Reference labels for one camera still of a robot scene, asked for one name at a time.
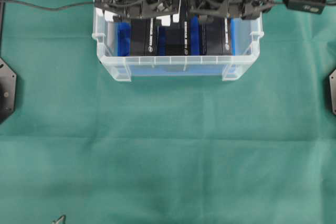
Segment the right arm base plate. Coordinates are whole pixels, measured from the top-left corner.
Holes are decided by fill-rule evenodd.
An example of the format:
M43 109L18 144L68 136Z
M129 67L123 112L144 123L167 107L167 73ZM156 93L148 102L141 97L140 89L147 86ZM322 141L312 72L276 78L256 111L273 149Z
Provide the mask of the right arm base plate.
M332 113L336 115L336 69L329 75Z

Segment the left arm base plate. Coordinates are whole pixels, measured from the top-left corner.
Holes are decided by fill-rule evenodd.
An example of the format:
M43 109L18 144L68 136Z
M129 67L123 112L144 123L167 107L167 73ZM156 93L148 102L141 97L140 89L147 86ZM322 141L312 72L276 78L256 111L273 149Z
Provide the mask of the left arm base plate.
M1 123L15 111L16 73L1 58Z

